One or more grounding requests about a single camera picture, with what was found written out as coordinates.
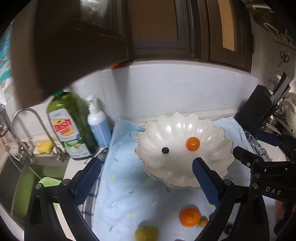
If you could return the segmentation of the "person's right hand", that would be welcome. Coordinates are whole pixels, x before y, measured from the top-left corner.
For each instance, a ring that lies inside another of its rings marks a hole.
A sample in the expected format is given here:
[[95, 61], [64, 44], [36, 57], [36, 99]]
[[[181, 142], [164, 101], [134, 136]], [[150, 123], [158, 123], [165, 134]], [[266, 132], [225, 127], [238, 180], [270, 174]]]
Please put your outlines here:
[[285, 204], [285, 202], [278, 201], [278, 200], [275, 202], [276, 219], [282, 220], [285, 216], [286, 210], [287, 210], [287, 205]]

